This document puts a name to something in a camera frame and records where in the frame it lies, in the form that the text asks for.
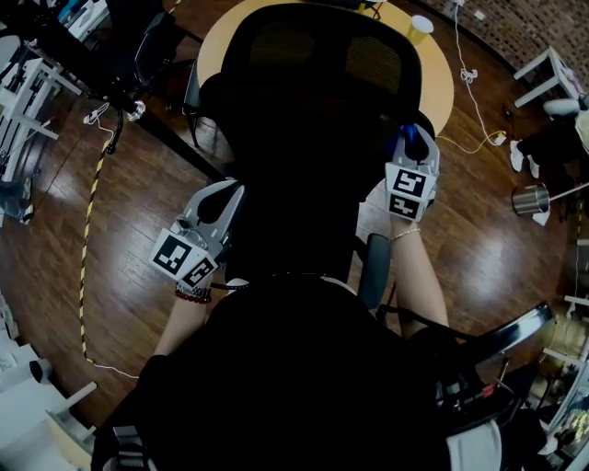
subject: shoe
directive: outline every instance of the shoe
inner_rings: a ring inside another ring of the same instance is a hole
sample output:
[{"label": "shoe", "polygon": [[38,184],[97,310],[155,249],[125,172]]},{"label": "shoe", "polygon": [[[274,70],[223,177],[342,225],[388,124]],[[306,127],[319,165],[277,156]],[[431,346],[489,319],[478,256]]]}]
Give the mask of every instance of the shoe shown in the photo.
[{"label": "shoe", "polygon": [[524,155],[522,151],[517,148],[517,145],[520,141],[511,141],[509,143],[509,149],[511,150],[511,161],[512,161],[512,168],[516,172],[522,171],[522,164],[524,163]]},{"label": "shoe", "polygon": [[536,162],[534,162],[532,155],[529,155],[527,157],[527,160],[530,163],[530,172],[532,172],[532,177],[534,177],[535,179],[540,178],[540,166]]},{"label": "shoe", "polygon": [[30,220],[33,218],[33,213],[35,209],[33,205],[30,204],[29,207],[25,210],[25,213],[20,218],[20,222],[24,225],[29,225]]},{"label": "shoe", "polygon": [[30,178],[27,178],[25,180],[25,185],[24,185],[25,192],[22,195],[22,199],[23,200],[27,200],[27,201],[30,200],[30,188],[31,188],[31,186],[32,186],[31,179]]}]

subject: wooden floor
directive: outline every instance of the wooden floor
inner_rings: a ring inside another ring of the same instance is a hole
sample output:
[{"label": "wooden floor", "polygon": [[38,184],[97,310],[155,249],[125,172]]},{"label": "wooden floor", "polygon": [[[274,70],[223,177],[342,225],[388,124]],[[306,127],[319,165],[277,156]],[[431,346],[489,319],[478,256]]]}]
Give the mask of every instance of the wooden floor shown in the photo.
[{"label": "wooden floor", "polygon": [[[176,16],[182,26],[204,36],[234,3],[184,0]],[[411,4],[395,3],[410,13],[420,12]],[[433,23],[433,35],[450,63],[456,90],[454,110],[442,135],[476,148],[482,132],[459,80],[454,30],[437,18]],[[513,125],[502,117],[502,105],[513,103],[524,88],[479,46],[465,37],[461,45],[467,65],[479,71],[472,89],[488,132],[505,129],[511,138]],[[191,53],[194,56],[188,46],[182,51]],[[50,360],[65,391],[98,383],[98,391],[82,403],[81,412],[100,424],[133,388],[134,380],[92,366],[80,350],[78,278],[86,204],[107,137],[85,127],[82,118],[97,105],[63,95],[48,111],[55,116],[52,126],[61,130],[61,136],[56,143],[36,140],[21,166],[22,175],[36,167],[41,170],[34,181],[37,214],[28,227],[6,221],[0,230],[0,289],[23,340]],[[181,115],[167,115],[156,100],[149,107],[160,109],[189,140]],[[526,115],[515,119],[517,137],[544,120],[537,107],[517,112]],[[107,113],[102,122],[111,125],[112,114]],[[230,156],[213,123],[202,123],[199,133],[214,162]],[[444,289],[452,327],[480,334],[541,301],[557,299],[557,291],[571,286],[563,261],[569,257],[573,231],[559,224],[558,217],[542,228],[515,216],[512,189],[532,178],[510,168],[508,145],[485,145],[477,154],[467,155],[446,141],[438,144],[439,194],[422,223],[422,235]],[[87,346],[98,363],[138,374],[151,355],[173,302],[173,285],[146,264],[147,257],[160,229],[169,226],[192,193],[204,185],[198,171],[155,138],[133,124],[125,126],[116,155],[107,159],[102,171],[89,243]],[[387,235],[382,191],[376,188],[362,205],[360,236]],[[356,284],[358,277],[355,260],[350,284]],[[520,361],[528,354],[522,353]]]}]

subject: wooden table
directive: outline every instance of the wooden table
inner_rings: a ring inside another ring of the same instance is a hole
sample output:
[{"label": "wooden table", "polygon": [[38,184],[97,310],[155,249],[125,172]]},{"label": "wooden table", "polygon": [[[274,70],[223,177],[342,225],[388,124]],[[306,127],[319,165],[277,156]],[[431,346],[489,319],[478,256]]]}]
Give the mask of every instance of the wooden table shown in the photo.
[{"label": "wooden table", "polygon": [[[298,0],[245,0],[231,8],[211,28],[199,53],[197,73],[202,86],[207,78],[221,72],[229,42],[237,27],[253,11],[268,5],[298,3]],[[381,22],[405,34],[411,17],[396,6],[384,3],[379,10]],[[364,12],[367,16],[373,10]],[[454,82],[444,53],[431,36],[417,46],[422,61],[422,101],[420,111],[432,122],[435,133],[444,128],[454,104]]]}]

